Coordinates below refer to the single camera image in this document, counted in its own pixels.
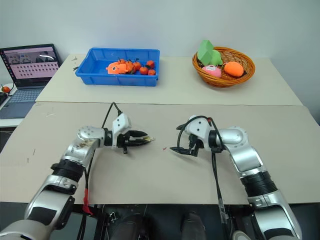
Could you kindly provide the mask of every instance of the laptop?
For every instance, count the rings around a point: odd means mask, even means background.
[[[53,44],[0,48],[17,90],[0,110],[0,119],[24,118],[61,62]]]

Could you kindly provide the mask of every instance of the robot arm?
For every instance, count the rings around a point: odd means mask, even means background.
[[[192,116],[187,125],[177,129],[189,135],[189,149],[179,146],[171,149],[180,154],[198,155],[198,150],[227,150],[245,187],[248,202],[254,208],[252,223],[260,239],[290,236],[302,239],[302,231],[284,196],[271,180],[257,151],[248,141],[247,132],[240,127],[220,129],[218,132],[206,117]]]
[[[149,143],[145,132],[130,130],[130,119],[121,113],[112,123],[112,130],[85,126],[69,145],[60,162],[53,164],[49,175],[26,208],[24,219],[0,232],[3,240],[48,240],[53,230],[62,229],[72,212],[72,195],[93,157],[95,149],[104,146],[123,148]]]

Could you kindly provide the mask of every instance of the blue plastic tray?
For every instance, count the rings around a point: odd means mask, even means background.
[[[145,65],[153,60],[155,75],[135,74],[108,74],[106,67],[110,63],[125,59],[138,61]],[[85,84],[95,85],[123,85],[123,86],[156,86],[159,77],[160,51],[157,49],[130,49],[130,48],[97,48],[93,47],[75,72]]]

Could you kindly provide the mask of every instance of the wicker basket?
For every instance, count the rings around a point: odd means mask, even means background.
[[[235,77],[227,74],[224,70],[222,70],[221,78],[212,76],[211,74],[207,73],[202,69],[204,65],[202,64],[202,62],[199,61],[199,59],[197,58],[197,53],[195,53],[195,55],[192,58],[192,64],[195,70],[200,75],[200,77],[207,84],[218,88],[227,88],[235,84],[244,83],[255,73],[256,67],[254,62],[250,59],[250,57],[228,47],[216,46],[214,49],[220,52],[223,63],[228,63],[232,61],[240,63],[243,66],[246,74],[240,77]]]

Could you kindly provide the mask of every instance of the green plush toy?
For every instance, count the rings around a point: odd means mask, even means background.
[[[222,59],[220,52],[213,49],[214,46],[209,40],[203,40],[197,52],[198,59],[203,63],[203,65],[222,65]]]

